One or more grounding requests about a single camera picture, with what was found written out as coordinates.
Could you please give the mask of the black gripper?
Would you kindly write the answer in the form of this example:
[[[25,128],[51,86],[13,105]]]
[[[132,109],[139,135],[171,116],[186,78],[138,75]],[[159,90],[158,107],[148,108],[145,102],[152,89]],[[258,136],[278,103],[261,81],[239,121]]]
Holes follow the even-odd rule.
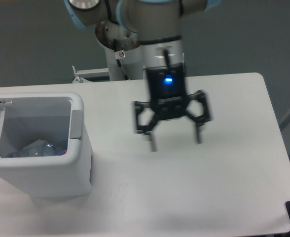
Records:
[[[196,142],[201,144],[202,126],[212,120],[205,91],[198,90],[187,94],[182,63],[174,64],[170,68],[147,68],[146,75],[150,102],[134,101],[135,130],[148,139],[151,151],[157,152],[153,130],[159,120],[178,119],[183,116],[193,121]],[[189,101],[196,101],[202,105],[201,115],[195,116],[186,109]],[[141,119],[144,112],[153,112],[147,122]]]

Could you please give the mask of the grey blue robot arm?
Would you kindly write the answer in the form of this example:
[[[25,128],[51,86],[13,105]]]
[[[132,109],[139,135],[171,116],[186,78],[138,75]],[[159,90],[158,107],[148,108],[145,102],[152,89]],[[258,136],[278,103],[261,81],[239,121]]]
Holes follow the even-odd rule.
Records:
[[[111,21],[136,34],[142,49],[150,100],[134,102],[138,119],[145,109],[153,116],[147,125],[135,123],[135,130],[148,137],[156,151],[155,126],[163,120],[188,117],[194,122],[196,141],[201,128],[212,117],[207,95],[199,90],[188,94],[180,19],[219,4],[217,0],[67,0],[64,2],[73,23],[79,27]]]

